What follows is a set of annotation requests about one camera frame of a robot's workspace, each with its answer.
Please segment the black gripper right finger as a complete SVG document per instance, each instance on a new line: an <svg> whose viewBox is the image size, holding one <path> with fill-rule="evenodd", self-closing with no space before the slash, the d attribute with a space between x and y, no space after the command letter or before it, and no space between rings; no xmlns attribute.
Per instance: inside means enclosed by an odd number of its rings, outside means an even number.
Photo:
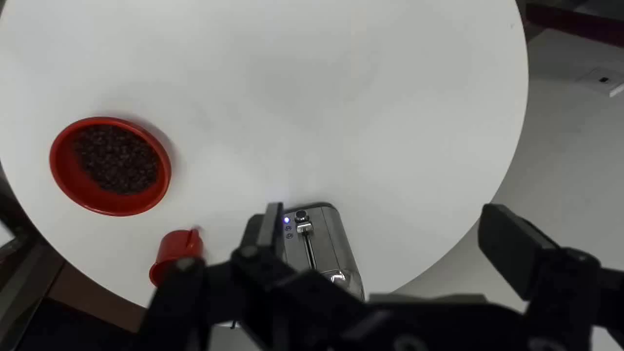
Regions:
<svg viewBox="0 0 624 351"><path fill-rule="evenodd" d="M601 264L591 254L556 245L531 221L495 204L482 210L478 249L527 303L527 319L597 317Z"/></svg>

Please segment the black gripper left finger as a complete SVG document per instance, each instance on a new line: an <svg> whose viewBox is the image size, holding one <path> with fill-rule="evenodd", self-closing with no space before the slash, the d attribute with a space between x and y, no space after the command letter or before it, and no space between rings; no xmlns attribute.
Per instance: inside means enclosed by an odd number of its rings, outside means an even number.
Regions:
<svg viewBox="0 0 624 351"><path fill-rule="evenodd" d="M230 262L236 282L248 292L267 292L285 278L281 262L283 206L269 204L263 215L248 221Z"/></svg>

